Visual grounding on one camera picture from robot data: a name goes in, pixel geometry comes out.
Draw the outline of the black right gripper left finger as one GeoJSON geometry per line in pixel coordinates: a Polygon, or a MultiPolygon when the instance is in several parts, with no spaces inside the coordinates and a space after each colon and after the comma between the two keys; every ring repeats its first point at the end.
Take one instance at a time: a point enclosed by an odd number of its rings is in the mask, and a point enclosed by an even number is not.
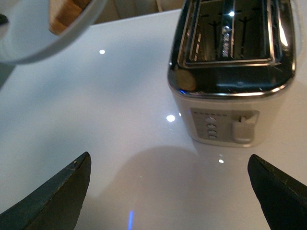
{"type": "Polygon", "coordinates": [[[2,230],[72,230],[87,193],[91,156],[81,154],[0,215],[2,230]]]}

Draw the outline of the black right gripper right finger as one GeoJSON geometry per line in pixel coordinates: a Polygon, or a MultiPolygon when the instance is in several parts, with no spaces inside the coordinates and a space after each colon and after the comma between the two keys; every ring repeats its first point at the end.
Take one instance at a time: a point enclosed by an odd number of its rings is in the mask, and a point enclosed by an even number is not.
{"type": "Polygon", "coordinates": [[[271,230],[307,228],[307,186],[256,154],[248,161],[253,191],[271,230]]]}

